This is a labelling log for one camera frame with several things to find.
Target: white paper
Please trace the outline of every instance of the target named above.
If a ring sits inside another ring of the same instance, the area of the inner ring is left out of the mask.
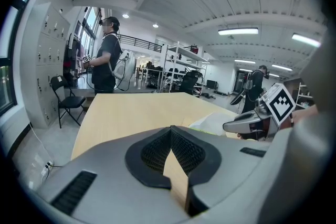
[[[220,112],[214,112],[190,124],[189,128],[198,129],[215,135],[225,135],[226,132],[223,130],[223,124],[233,120],[233,116],[229,116]]]

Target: table top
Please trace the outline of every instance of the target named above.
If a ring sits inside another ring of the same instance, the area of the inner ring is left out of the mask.
[[[213,112],[237,115],[186,93],[97,94],[81,124],[71,159],[102,142],[170,125],[188,127]],[[164,175],[171,179],[173,197],[184,206],[187,175],[172,151]]]

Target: person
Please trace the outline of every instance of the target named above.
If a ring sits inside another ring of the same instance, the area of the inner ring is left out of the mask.
[[[84,64],[84,68],[93,66],[92,83],[94,84],[94,94],[113,93],[115,77],[112,71],[115,69],[119,56],[122,53],[117,38],[119,21],[115,17],[108,17],[102,22],[103,42],[98,50],[97,57]]]
[[[259,67],[259,69],[255,70],[252,75],[252,88],[247,91],[245,96],[245,105],[243,108],[242,113],[245,113],[247,111],[253,110],[256,105],[255,101],[257,98],[259,98],[260,94],[264,91],[263,85],[262,85],[262,79],[264,78],[264,75],[267,73],[267,67],[262,65]]]

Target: folding chair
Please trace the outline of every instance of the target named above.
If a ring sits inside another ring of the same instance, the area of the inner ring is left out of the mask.
[[[61,126],[61,119],[62,117],[64,116],[64,114],[66,112],[68,112],[68,114],[70,115],[70,117],[73,118],[73,120],[80,126],[80,124],[78,123],[78,119],[79,117],[82,115],[83,111],[84,111],[84,108],[82,106],[82,104],[84,103],[85,101],[85,97],[82,97],[82,96],[75,96],[75,94],[72,92],[67,80],[63,77],[63,76],[56,76],[56,77],[52,77],[51,81],[50,81],[50,85],[52,87],[52,90],[54,91],[57,99],[58,99],[58,105],[57,105],[57,109],[58,109],[58,121],[59,121],[59,127],[60,129],[62,128]],[[70,96],[68,97],[65,97],[64,100],[61,100],[57,94],[57,90],[63,86],[68,86],[69,89],[70,89]],[[75,119],[71,113],[70,113],[70,109],[76,109],[76,108],[79,108],[79,107],[82,107],[83,110],[82,112],[79,114],[78,118]],[[60,113],[59,113],[59,109],[65,109],[65,112],[63,113],[62,116],[60,116]]]

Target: locker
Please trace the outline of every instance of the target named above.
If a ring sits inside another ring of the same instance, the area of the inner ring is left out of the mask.
[[[44,34],[40,35],[36,51],[36,65],[46,65],[48,62],[48,45],[50,38]]]
[[[20,76],[29,119],[47,128],[58,117],[58,100],[51,78],[63,74],[63,58],[70,24],[51,3],[34,6],[29,15],[20,52]],[[58,89],[64,98],[64,89]]]
[[[67,20],[65,20],[60,14],[59,14],[59,28],[58,31],[59,33],[57,34],[56,38],[59,41],[62,41],[63,44],[65,44],[68,36],[68,31],[70,28],[70,24]]]
[[[63,64],[65,46],[66,43],[64,41],[58,43],[56,63]]]
[[[47,70],[44,66],[38,66],[36,68],[36,90],[39,99],[47,99],[49,97],[50,89],[46,73]]]
[[[55,23],[56,23],[55,10],[50,5],[47,13],[44,15],[43,24],[41,26],[41,32],[46,34],[47,36],[53,36]]]

